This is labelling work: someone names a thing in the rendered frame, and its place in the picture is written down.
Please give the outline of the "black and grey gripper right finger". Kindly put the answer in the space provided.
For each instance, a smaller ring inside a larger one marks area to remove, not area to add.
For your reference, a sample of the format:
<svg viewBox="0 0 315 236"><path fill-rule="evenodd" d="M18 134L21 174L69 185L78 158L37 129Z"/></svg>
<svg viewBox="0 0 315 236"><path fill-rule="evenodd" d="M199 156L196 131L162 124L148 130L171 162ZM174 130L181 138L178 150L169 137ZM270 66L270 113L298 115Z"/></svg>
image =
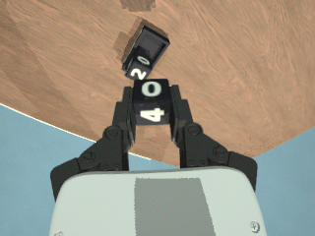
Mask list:
<svg viewBox="0 0 315 236"><path fill-rule="evenodd" d="M256 190L257 162L243 154L228 151L224 146L204 134L203 128L193 122L187 99L182 99L179 86L172 85L170 134L179 148L180 168L227 166L243 172Z"/></svg>

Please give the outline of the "black number cube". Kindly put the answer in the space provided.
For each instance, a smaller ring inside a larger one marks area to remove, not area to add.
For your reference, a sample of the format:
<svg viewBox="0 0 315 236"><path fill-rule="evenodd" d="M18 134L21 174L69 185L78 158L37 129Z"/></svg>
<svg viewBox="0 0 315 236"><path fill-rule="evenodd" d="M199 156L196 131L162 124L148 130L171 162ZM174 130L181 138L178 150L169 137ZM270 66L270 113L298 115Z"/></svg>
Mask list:
<svg viewBox="0 0 315 236"><path fill-rule="evenodd" d="M127 66L125 77L133 81L146 79L152 70L152 60L135 52Z"/></svg>
<svg viewBox="0 0 315 236"><path fill-rule="evenodd" d="M137 126L168 125L171 102L168 79L134 81L132 106Z"/></svg>

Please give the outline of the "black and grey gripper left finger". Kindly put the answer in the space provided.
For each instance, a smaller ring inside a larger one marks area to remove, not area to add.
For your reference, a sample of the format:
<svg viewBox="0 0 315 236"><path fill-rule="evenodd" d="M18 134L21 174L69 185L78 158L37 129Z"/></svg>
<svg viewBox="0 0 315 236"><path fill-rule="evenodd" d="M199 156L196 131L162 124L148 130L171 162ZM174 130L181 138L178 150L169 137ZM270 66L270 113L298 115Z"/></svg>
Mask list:
<svg viewBox="0 0 315 236"><path fill-rule="evenodd" d="M104 129L102 138L78 158L68 160L51 170L50 180L55 202L63 183L76 174L90 171L129 171L128 150L136 138L132 96L133 88L124 87L122 102L116 101L112 125Z"/></svg>

